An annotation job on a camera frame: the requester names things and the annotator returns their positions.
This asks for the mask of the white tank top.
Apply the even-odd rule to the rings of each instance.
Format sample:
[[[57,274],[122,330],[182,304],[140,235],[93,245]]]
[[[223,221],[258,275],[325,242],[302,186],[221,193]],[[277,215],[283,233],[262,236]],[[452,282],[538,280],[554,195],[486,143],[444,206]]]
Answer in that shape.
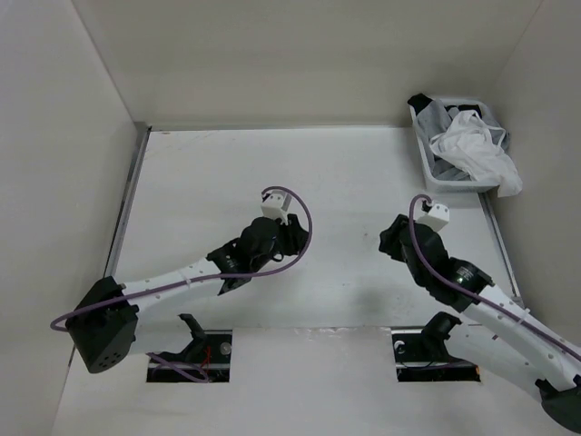
[[[432,153],[476,182],[494,182],[498,197],[519,194],[523,182],[502,148],[507,131],[485,123],[475,110],[460,111],[448,129],[429,140]]]

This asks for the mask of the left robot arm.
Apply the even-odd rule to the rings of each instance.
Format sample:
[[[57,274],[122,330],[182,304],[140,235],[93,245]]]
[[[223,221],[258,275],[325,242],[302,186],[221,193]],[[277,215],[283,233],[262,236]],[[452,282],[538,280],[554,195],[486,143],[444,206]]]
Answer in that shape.
[[[66,318],[65,330],[90,373],[141,352],[194,362],[203,352],[203,330],[187,303],[237,290],[267,275],[268,263],[297,261],[309,242],[310,232],[293,213],[284,220],[256,218],[239,237],[181,269],[136,282],[103,277]]]

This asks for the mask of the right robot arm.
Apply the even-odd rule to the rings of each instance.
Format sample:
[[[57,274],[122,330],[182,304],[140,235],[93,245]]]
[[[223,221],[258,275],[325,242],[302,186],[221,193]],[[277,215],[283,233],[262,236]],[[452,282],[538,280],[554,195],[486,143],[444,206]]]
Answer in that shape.
[[[580,431],[580,349],[513,302],[476,265],[448,255],[437,232],[398,215],[379,251],[405,263],[416,285],[450,308],[422,328],[414,347],[429,361],[466,360],[538,401],[569,431]]]

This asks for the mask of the grey tank top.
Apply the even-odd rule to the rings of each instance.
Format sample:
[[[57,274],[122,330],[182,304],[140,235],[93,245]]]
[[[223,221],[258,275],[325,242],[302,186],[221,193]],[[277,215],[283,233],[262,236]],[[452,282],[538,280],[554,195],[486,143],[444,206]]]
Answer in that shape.
[[[470,180],[467,173],[462,172],[451,163],[435,156],[428,146],[429,140],[438,134],[445,133],[451,125],[453,118],[460,113],[458,110],[453,110],[452,114],[446,111],[445,105],[453,104],[477,104],[482,112],[482,116],[479,117],[484,123],[493,127],[500,127],[500,123],[493,116],[491,110],[482,102],[478,101],[468,102],[467,100],[463,100],[460,102],[456,99],[452,103],[445,103],[442,99],[432,99],[432,102],[423,111],[416,114],[414,127],[417,129],[417,133],[427,155],[428,168],[431,175],[440,181],[465,182]]]

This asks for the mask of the black tank top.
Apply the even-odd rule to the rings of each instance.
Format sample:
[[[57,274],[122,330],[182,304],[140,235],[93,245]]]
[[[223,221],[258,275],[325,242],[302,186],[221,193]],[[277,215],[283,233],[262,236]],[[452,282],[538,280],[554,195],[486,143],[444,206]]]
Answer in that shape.
[[[427,97],[424,94],[415,94],[412,95],[408,99],[408,105],[414,109],[415,114],[419,114],[423,111],[430,103],[432,99]],[[453,104],[453,105],[445,105],[445,109],[447,112],[452,114],[453,110],[458,110],[459,112],[462,111],[476,111],[479,116],[482,116],[482,112],[480,107],[477,104]]]

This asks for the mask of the white plastic laundry basket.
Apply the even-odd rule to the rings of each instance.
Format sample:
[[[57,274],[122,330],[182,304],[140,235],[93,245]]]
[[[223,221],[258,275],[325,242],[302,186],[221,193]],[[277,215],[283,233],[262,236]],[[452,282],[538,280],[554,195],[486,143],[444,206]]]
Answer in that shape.
[[[458,97],[454,98],[444,98],[442,99],[445,103],[452,103],[454,100],[458,99],[460,102],[463,100],[476,101],[471,99],[460,99]],[[419,145],[419,152],[422,160],[423,165],[423,173],[426,182],[426,186],[434,193],[462,193],[462,192],[485,192],[489,189],[497,187],[494,182],[476,182],[473,181],[471,178],[469,181],[465,182],[451,182],[451,181],[440,181],[437,180],[434,176],[431,175],[431,172],[428,168],[428,159],[425,153],[424,147],[421,143],[419,134],[417,133],[417,129],[414,127],[414,123],[416,122],[416,114],[414,110],[410,107],[410,113],[412,117],[412,124],[417,136],[418,145]],[[505,142],[502,145],[502,148],[506,151],[509,144],[509,136],[505,139]]]

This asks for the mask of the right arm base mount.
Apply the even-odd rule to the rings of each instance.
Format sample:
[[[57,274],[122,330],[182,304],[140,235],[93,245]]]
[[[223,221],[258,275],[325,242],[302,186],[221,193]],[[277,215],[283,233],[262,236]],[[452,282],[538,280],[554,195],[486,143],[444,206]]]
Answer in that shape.
[[[459,318],[439,312],[423,327],[401,327],[390,336],[399,382],[480,382],[479,368],[453,357],[445,341]]]

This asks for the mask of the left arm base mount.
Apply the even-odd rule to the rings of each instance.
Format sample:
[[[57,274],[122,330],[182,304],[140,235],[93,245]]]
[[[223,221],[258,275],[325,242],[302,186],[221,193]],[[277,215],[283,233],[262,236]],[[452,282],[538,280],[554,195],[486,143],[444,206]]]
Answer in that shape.
[[[178,352],[157,352],[170,365],[149,357],[149,383],[225,383],[230,381],[232,330],[204,330],[191,314],[180,314],[190,330],[189,341]]]

